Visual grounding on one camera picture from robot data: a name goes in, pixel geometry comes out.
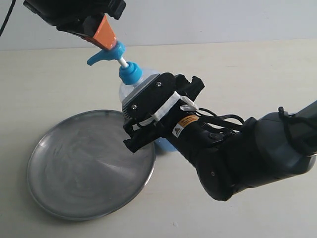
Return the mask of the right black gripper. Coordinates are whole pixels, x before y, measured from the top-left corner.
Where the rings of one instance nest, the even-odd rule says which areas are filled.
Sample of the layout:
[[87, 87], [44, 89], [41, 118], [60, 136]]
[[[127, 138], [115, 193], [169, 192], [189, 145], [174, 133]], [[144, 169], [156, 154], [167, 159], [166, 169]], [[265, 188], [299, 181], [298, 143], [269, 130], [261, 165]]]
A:
[[258, 186], [257, 120], [242, 124], [195, 113], [195, 101], [205, 88], [196, 76], [189, 82], [183, 74], [175, 76], [176, 92], [156, 113], [154, 122], [141, 125], [125, 119], [123, 129], [129, 138], [124, 145], [135, 153], [159, 138], [159, 132], [196, 169], [199, 181], [215, 200], [227, 201], [234, 194]]

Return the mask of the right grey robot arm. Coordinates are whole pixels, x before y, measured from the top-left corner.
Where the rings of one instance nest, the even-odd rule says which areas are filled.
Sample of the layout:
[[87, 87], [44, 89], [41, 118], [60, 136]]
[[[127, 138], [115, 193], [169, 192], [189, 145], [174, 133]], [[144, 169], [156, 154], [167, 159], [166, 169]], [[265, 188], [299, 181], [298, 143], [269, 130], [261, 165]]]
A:
[[213, 199], [308, 172], [317, 155], [317, 105], [295, 114], [279, 107], [260, 119], [218, 116], [195, 99], [204, 84], [182, 74], [155, 74], [122, 100], [124, 144], [131, 152], [167, 139], [196, 169]]

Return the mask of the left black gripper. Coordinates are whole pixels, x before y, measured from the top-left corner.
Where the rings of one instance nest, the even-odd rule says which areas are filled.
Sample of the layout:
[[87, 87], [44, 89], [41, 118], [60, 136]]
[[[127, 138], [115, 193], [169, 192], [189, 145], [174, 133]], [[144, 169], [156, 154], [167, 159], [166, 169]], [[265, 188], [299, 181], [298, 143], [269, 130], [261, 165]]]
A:
[[23, 5], [43, 21], [106, 50], [115, 47], [117, 39], [107, 15], [118, 20], [124, 0], [25, 0]]

